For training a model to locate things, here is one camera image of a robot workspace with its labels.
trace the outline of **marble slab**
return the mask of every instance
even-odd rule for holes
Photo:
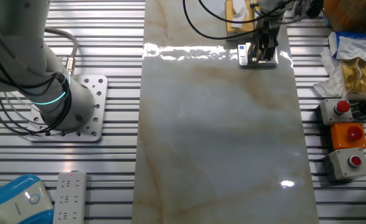
[[[277,67],[242,69],[182,1],[146,1],[133,224],[318,223],[285,27],[279,42]]]

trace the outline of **power outlet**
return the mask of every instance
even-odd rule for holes
[[[83,224],[85,218],[87,174],[59,174],[53,224]]]

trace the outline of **metal rail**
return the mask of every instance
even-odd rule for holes
[[[103,141],[33,144],[0,124],[0,186],[22,174],[36,174],[55,198],[59,172],[84,171],[89,174],[86,223],[131,223],[143,25],[143,0],[52,1],[47,26],[71,32],[80,43],[76,74],[108,77]],[[321,19],[288,26],[314,193],[321,224],[366,224],[366,177],[331,185],[321,163],[331,143],[317,128],[314,110],[322,98],[312,85],[327,78],[320,52],[328,46],[330,32]],[[55,35],[46,34],[45,41],[59,56],[72,48],[69,40]],[[29,107],[12,101],[29,116]]]

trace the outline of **tissue box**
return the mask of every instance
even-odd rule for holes
[[[330,43],[331,57],[337,58],[337,51],[340,43],[339,37],[347,37],[356,40],[366,40],[366,34],[356,34],[352,32],[332,32],[328,37]]]
[[[250,0],[246,0],[245,1],[245,5],[246,8],[248,9],[248,11],[250,12],[250,16],[249,18],[245,18],[244,21],[248,21],[248,20],[252,20],[253,19],[253,11],[250,7],[251,1]],[[225,3],[225,18],[227,20],[233,20],[233,16],[235,15],[235,11],[233,8],[233,0],[226,0]],[[253,31],[255,29],[254,23],[253,22],[249,22],[249,23],[245,23],[242,25],[241,28],[234,28],[232,27],[232,23],[230,22],[226,22],[226,36],[230,37],[233,35],[237,35],[237,34],[242,34],[245,32],[249,32],[249,31]],[[237,37],[238,39],[241,39],[243,37],[251,37],[253,35],[253,33],[248,34],[248,35],[244,35],[241,37]]]
[[[325,0],[324,15],[336,32],[366,32],[366,0]]]

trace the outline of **red button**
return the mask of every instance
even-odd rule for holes
[[[347,129],[347,136],[351,140],[357,141],[363,137],[363,131],[357,126],[352,126]]]
[[[340,113],[346,113],[350,110],[350,105],[345,100],[341,100],[337,103],[337,111]]]
[[[351,156],[349,158],[349,164],[352,167],[358,167],[359,165],[361,165],[362,160],[358,157],[358,156]]]

